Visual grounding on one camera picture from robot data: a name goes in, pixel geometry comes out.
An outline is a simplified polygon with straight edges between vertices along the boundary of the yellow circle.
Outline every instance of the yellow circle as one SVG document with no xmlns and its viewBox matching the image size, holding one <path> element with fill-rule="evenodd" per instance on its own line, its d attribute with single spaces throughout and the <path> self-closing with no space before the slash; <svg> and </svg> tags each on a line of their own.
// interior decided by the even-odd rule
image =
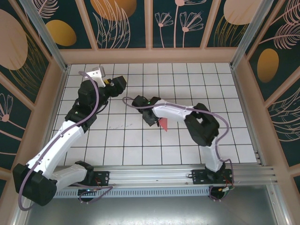
<svg viewBox="0 0 300 225">
<path fill-rule="evenodd" d="M 227 0 L 224 4 L 224 17 L 234 25 L 251 22 L 262 0 Z"/>
<path fill-rule="evenodd" d="M 20 23 L 0 9 L 0 65 L 10 70 L 20 69 L 26 59 L 28 44 Z"/>
<path fill-rule="evenodd" d="M 267 83 L 275 76 L 279 65 L 279 57 L 275 50 L 267 48 L 259 56 L 257 63 L 258 78 Z"/>
<path fill-rule="evenodd" d="M 121 20 L 117 16 L 118 10 L 115 5 L 123 9 L 127 17 L 132 16 L 136 9 L 136 0 L 90 0 L 94 10 L 102 17 L 110 21 Z"/>
<path fill-rule="evenodd" d="M 51 20 L 46 24 L 55 43 L 62 46 L 71 46 L 76 42 L 75 31 L 61 20 Z"/>
</svg>

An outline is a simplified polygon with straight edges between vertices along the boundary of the white grid mat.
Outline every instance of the white grid mat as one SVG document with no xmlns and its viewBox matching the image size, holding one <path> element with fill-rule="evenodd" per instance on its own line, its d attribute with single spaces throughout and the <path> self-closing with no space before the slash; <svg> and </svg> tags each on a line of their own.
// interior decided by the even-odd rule
<svg viewBox="0 0 300 225">
<path fill-rule="evenodd" d="M 60 109 L 55 134 L 71 109 L 82 82 L 78 71 L 91 71 L 99 64 L 72 65 Z M 203 103 L 230 124 L 229 134 L 220 141 L 223 158 L 233 163 L 257 163 L 249 132 L 228 63 L 144 63 L 101 64 L 106 77 L 123 75 L 127 88 L 112 98 L 107 108 L 79 139 L 59 165 L 78 160 L 91 165 L 205 164 L 201 146 L 190 137 L 184 124 L 168 121 L 168 132 L 149 127 L 142 115 L 126 107 L 122 98 L 143 95 L 166 99 L 180 105 Z M 219 132 L 225 132 L 220 123 Z"/>
</svg>

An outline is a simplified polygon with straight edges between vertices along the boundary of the enclosure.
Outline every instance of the enclosure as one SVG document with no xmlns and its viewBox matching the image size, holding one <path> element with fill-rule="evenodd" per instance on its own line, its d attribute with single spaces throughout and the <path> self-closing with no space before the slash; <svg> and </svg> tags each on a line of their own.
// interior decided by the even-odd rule
<svg viewBox="0 0 300 225">
<path fill-rule="evenodd" d="M 77 189 L 64 189 L 49 205 L 23 212 L 12 170 L 55 136 L 78 98 L 79 72 L 101 66 L 106 79 L 124 76 L 126 89 L 109 99 L 57 171 L 79 160 L 95 171 L 109 171 L 114 194 L 100 202 L 112 210 L 114 204 L 135 207 L 103 217 L 104 224 L 138 219 L 156 224 L 147 220 L 146 203 L 148 210 L 161 206 L 164 214 L 153 217 L 162 223 L 204 224 L 206 218 L 207 224 L 220 224 L 221 217 L 214 221 L 213 213 L 203 213 L 207 206 L 222 216 L 227 210 L 232 218 L 239 215 L 225 224 L 299 224 L 299 15 L 299 0 L 1 1 L 0 223 L 35 224 L 47 218 L 44 224 L 68 224 L 51 216 L 74 203 L 62 198 L 77 198 Z M 219 152 L 233 162 L 235 194 L 220 205 L 199 194 L 208 186 L 194 185 L 187 175 L 204 168 L 204 149 L 184 124 L 169 120 L 167 132 L 150 127 L 122 102 L 138 95 L 186 106 L 202 103 L 229 123 Z M 222 135 L 226 126 L 218 122 Z M 190 204 L 193 216 L 199 212 L 197 201 L 203 202 L 201 216 L 170 219 L 168 206 L 186 212 L 177 204 Z M 234 204 L 245 208 L 229 207 Z M 86 209 L 74 206 L 73 224 L 74 213 Z M 101 220 L 97 210 L 110 212 L 97 203 L 85 213 Z M 144 220 L 130 214 L 137 210 Z M 251 218 L 255 215 L 261 221 Z"/>
</svg>

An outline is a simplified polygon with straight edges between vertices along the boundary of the white tiled surface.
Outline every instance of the white tiled surface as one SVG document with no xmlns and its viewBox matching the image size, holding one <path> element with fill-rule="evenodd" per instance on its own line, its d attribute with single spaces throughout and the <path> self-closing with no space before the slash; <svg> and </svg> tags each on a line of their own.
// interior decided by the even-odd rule
<svg viewBox="0 0 300 225">
<path fill-rule="evenodd" d="M 192 140 L 186 126 L 168 121 L 168 132 L 149 127 L 142 115 L 126 107 L 122 97 L 144 95 L 192 106 L 203 103 L 230 123 L 228 135 L 219 144 L 220 155 L 234 163 L 256 163 L 249 132 L 233 77 L 227 63 L 144 63 L 72 65 L 66 83 L 54 134 L 71 109 L 82 82 L 78 71 L 91 71 L 99 65 L 107 78 L 123 75 L 127 88 L 113 98 L 97 120 L 67 152 L 59 165 L 78 160 L 91 165 L 171 165 L 204 164 L 204 149 Z M 219 119 L 220 135 L 225 125 Z"/>
</svg>

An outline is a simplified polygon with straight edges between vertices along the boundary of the red tag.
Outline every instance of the red tag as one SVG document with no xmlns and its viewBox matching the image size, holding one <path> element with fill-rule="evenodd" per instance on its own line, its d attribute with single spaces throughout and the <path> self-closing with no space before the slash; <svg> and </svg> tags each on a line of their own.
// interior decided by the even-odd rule
<svg viewBox="0 0 300 225">
<path fill-rule="evenodd" d="M 158 122 L 165 131 L 168 131 L 168 119 L 167 118 L 161 118 Z"/>
</svg>

